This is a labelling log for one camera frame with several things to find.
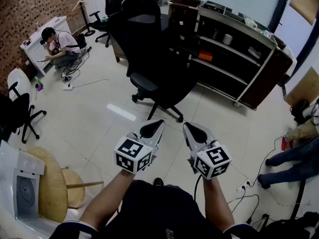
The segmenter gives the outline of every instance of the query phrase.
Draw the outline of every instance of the white desk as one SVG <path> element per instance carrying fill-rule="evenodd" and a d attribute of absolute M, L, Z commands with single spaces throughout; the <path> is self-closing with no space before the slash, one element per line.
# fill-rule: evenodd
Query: white desk
<path fill-rule="evenodd" d="M 26 55 L 32 62 L 32 64 L 43 74 L 45 75 L 44 68 L 49 62 L 38 62 L 37 60 L 43 59 L 45 56 L 48 56 L 48 52 L 40 44 L 41 33 L 46 27 L 52 27 L 58 31 L 68 31 L 70 28 L 66 22 L 66 16 L 63 17 L 54 17 L 48 23 L 44 24 L 39 32 L 36 31 L 30 36 L 31 43 L 28 46 L 20 45 L 20 48 L 25 51 Z"/>

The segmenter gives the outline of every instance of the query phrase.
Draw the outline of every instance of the green object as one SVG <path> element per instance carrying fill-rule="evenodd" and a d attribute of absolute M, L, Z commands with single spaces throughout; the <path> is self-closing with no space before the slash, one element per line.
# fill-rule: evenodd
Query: green object
<path fill-rule="evenodd" d="M 105 21 L 107 21 L 108 19 L 109 19 L 109 17 L 105 16 L 105 17 L 101 18 L 101 22 L 105 22 Z"/>
<path fill-rule="evenodd" d="M 39 85 L 42 85 L 42 82 L 39 80 L 38 77 L 34 77 L 35 81 L 39 84 Z"/>

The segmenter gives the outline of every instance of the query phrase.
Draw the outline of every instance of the black cap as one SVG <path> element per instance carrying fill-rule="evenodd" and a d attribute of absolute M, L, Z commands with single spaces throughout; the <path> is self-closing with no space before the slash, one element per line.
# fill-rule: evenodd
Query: black cap
<path fill-rule="evenodd" d="M 42 40 L 46 42 L 53 34 L 55 34 L 54 29 L 52 27 L 46 27 L 41 33 Z"/>

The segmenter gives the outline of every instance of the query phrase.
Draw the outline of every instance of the office chair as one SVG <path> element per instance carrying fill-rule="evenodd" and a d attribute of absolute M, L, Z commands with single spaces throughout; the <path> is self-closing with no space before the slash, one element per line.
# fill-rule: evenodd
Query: office chair
<path fill-rule="evenodd" d="M 171 108 L 183 122 L 183 114 L 174 106 L 195 86 L 197 77 L 187 68 L 187 59 L 176 50 L 170 49 L 166 36 L 161 31 L 160 8 L 155 0 L 148 0 L 156 12 L 138 15 L 137 10 L 126 14 L 128 0 L 123 2 L 122 11 L 109 18 L 109 32 L 122 48 L 129 67 L 127 76 L 138 88 L 132 95 L 133 102 L 151 98 L 155 104 L 148 117 L 150 120 L 158 106 Z"/>
<path fill-rule="evenodd" d="M 29 107 L 29 94 L 25 93 L 20 95 L 19 92 L 16 90 L 17 85 L 18 82 L 15 82 L 9 88 L 9 92 L 14 91 L 17 96 L 14 101 L 12 101 L 9 97 L 0 95 L 0 102 L 1 105 L 4 107 L 1 112 L 0 123 L 1 126 L 6 126 L 13 133 L 16 132 L 17 128 L 24 125 L 22 142 L 26 143 L 24 137 L 27 127 L 31 129 L 36 139 L 40 138 L 40 136 L 34 131 L 33 127 L 31 126 L 31 121 L 40 114 L 46 115 L 46 111 L 40 110 L 31 115 L 31 111 L 32 109 L 34 109 L 34 105 L 31 105 Z"/>
<path fill-rule="evenodd" d="M 121 10 L 121 3 L 122 3 L 123 0 L 105 0 L 105 14 L 107 16 L 110 16 L 111 14 L 117 12 L 117 11 L 120 11 Z M 99 31 L 106 31 L 105 34 L 102 34 L 100 35 L 99 37 L 97 37 L 95 39 L 95 42 L 98 42 L 98 40 L 104 36 L 107 36 L 108 35 L 108 40 L 106 41 L 106 44 L 105 44 L 105 47 L 109 47 L 109 41 L 110 41 L 110 35 L 109 33 L 107 32 L 107 21 L 104 21 L 104 22 L 101 22 L 100 20 L 100 17 L 98 16 L 98 13 L 100 11 L 96 11 L 92 14 L 90 14 L 89 16 L 93 16 L 95 15 L 96 16 L 96 21 L 91 23 L 90 26 L 96 30 L 99 30 Z"/>

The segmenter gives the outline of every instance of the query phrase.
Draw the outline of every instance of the wooden stool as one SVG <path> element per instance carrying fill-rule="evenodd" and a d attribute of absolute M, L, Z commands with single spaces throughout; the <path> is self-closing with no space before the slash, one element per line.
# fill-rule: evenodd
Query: wooden stool
<path fill-rule="evenodd" d="M 68 208 L 77 209 L 83 203 L 84 187 L 104 183 L 83 183 L 77 173 L 61 169 L 50 152 L 41 147 L 33 147 L 28 153 L 45 162 L 39 183 L 39 214 L 47 219 L 63 222 Z"/>

